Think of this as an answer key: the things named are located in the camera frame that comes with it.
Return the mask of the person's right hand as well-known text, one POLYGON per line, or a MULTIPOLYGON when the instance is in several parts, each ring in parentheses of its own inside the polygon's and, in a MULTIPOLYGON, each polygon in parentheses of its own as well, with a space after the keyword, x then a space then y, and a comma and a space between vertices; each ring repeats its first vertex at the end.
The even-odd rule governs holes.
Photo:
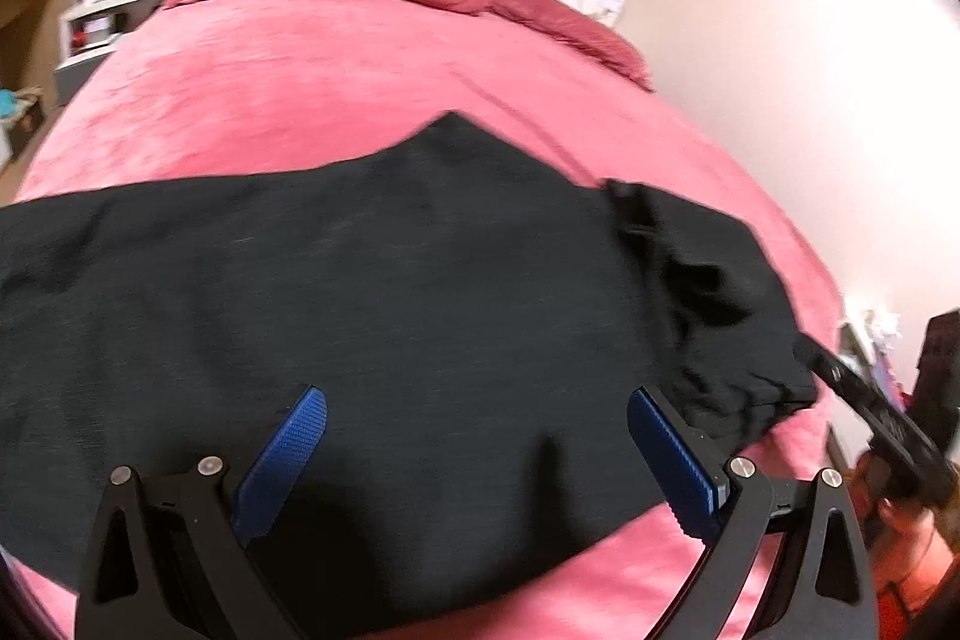
POLYGON ((880 534, 869 544, 874 587, 893 590, 910 614, 926 606, 958 555, 935 528, 934 512, 916 498, 875 497, 867 482, 874 454, 864 452, 848 477, 848 491, 859 523, 871 513, 880 520, 880 534))

